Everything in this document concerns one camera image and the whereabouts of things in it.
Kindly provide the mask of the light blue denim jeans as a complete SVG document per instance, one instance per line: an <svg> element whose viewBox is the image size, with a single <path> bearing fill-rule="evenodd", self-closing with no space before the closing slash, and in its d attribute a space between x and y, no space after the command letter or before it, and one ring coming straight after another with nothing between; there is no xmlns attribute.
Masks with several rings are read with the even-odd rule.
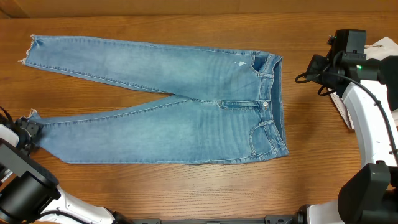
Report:
<svg viewBox="0 0 398 224"><path fill-rule="evenodd" d="M32 119L69 164L244 164L286 156L282 57L240 49L33 35L22 63L164 98Z"/></svg>

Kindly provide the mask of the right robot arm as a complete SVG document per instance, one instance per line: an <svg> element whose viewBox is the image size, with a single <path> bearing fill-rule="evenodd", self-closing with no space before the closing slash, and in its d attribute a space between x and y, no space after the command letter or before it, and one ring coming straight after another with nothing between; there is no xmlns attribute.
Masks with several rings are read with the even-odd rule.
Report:
<svg viewBox="0 0 398 224"><path fill-rule="evenodd" d="M328 54L314 55L307 71L295 78L342 99L358 139L361 169L337 200L304 205L289 223L397 223L397 128L381 63L366 58L365 41L365 30L337 30L328 39Z"/></svg>

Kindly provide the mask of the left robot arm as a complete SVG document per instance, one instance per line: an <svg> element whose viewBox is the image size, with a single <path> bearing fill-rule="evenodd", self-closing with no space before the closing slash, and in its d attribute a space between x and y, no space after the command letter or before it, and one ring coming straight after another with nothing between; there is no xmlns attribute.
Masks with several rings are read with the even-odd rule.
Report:
<svg viewBox="0 0 398 224"><path fill-rule="evenodd" d="M38 150L42 124L1 110L1 221L3 223L130 223L105 207L66 193L58 179L30 158Z"/></svg>

